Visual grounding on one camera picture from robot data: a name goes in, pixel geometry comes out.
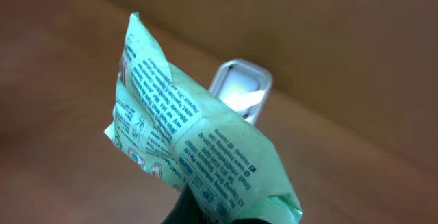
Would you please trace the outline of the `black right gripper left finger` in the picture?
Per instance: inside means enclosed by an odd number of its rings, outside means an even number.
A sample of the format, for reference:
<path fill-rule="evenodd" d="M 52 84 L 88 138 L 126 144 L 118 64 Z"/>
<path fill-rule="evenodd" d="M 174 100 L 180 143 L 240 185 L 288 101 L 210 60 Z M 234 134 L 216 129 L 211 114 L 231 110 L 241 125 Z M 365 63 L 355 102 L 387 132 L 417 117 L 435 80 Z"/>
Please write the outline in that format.
<path fill-rule="evenodd" d="M 186 185 L 162 224 L 205 224 L 202 210 L 190 187 Z"/>

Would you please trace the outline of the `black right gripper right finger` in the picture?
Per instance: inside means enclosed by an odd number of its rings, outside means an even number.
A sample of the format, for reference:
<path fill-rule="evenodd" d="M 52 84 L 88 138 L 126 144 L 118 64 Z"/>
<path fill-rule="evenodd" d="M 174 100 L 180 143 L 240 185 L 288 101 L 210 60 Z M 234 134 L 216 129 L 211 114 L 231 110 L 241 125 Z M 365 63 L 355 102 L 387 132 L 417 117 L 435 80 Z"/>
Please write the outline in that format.
<path fill-rule="evenodd" d="M 232 221 L 231 224 L 270 224 L 270 223 L 262 219 L 249 218 L 249 219 L 236 219 Z"/>

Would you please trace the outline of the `teal tissue packet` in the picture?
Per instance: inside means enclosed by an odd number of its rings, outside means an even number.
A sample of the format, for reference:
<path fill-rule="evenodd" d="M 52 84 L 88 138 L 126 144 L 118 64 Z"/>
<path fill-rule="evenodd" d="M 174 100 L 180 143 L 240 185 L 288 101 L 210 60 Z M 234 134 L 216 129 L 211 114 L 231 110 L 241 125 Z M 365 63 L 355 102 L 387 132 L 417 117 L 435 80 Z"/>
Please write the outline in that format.
<path fill-rule="evenodd" d="M 111 142 L 143 171 L 189 188 L 207 223 L 298 223 L 303 210 L 274 145 L 167 61 L 132 13 L 116 82 Z"/>

